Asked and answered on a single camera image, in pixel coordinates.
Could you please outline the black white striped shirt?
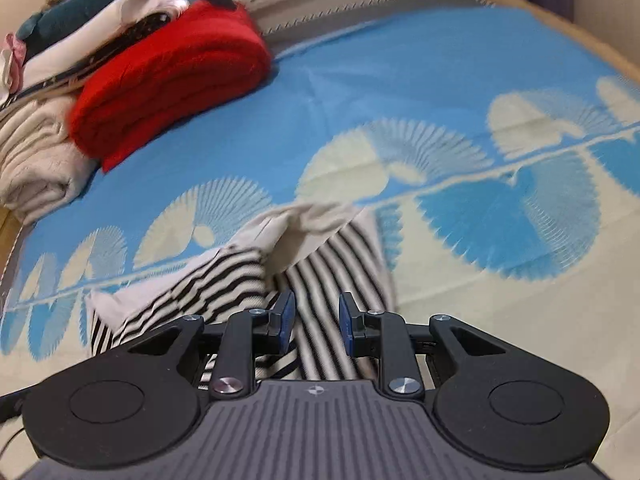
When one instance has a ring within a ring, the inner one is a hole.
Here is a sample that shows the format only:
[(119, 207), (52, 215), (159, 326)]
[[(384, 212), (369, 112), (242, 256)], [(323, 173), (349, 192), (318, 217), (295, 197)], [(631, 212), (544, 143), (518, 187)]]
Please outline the black white striped shirt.
[(392, 280), (374, 213), (344, 204), (271, 209), (178, 271), (118, 292), (90, 292), (91, 352), (97, 356), (183, 315), (213, 324), (250, 308), (270, 309), (281, 292), (296, 301), (291, 343), (283, 356), (257, 360), (257, 378), (375, 378), (371, 359), (347, 354), (338, 304), (348, 292), (362, 310), (393, 310)]

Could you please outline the blue cream patterned bedsheet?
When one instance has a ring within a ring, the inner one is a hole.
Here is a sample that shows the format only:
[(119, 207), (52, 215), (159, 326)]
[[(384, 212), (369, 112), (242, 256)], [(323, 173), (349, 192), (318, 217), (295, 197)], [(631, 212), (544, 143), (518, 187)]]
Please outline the blue cream patterned bedsheet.
[(409, 320), (450, 312), (592, 380), (611, 409), (599, 464), (638, 474), (638, 70), (477, 0), (287, 50), (264, 88), (97, 174), (6, 280), (2, 390), (87, 355), (90, 292), (327, 200), (372, 208)]

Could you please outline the wooden bed frame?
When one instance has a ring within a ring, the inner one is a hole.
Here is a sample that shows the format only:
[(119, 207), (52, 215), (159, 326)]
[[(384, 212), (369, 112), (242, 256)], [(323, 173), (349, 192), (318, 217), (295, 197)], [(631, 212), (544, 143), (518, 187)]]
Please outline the wooden bed frame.
[(559, 15), (544, 10), (536, 4), (529, 3), (525, 0), (488, 0), (498, 6), (510, 6), (510, 8), (518, 8), (525, 10), (546, 26), (551, 27), (564, 36), (578, 42), (591, 53), (597, 55), (602, 61), (612, 65), (627, 79), (632, 80), (636, 84), (639, 82), (639, 66), (629, 61), (625, 55), (622, 55), (607, 42), (593, 36), (590, 32), (577, 26)]

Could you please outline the white folded clothes pile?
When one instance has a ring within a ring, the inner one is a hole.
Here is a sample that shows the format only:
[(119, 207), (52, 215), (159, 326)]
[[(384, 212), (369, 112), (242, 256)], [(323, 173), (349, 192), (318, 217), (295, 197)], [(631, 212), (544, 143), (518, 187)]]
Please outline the white folded clothes pile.
[(156, 26), (175, 21), (189, 6), (189, 0), (113, 0), (24, 65), (21, 91), (2, 96), (1, 116), (10, 116), (31, 100), (62, 96), (82, 87), (113, 55)]

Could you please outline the cream folded blanket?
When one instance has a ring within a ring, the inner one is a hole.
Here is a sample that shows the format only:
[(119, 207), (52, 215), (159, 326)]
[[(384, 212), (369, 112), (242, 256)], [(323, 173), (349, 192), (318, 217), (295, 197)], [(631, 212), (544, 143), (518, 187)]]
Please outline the cream folded blanket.
[(1, 205), (31, 224), (72, 202), (96, 161), (70, 138), (74, 96), (35, 100), (1, 125)]

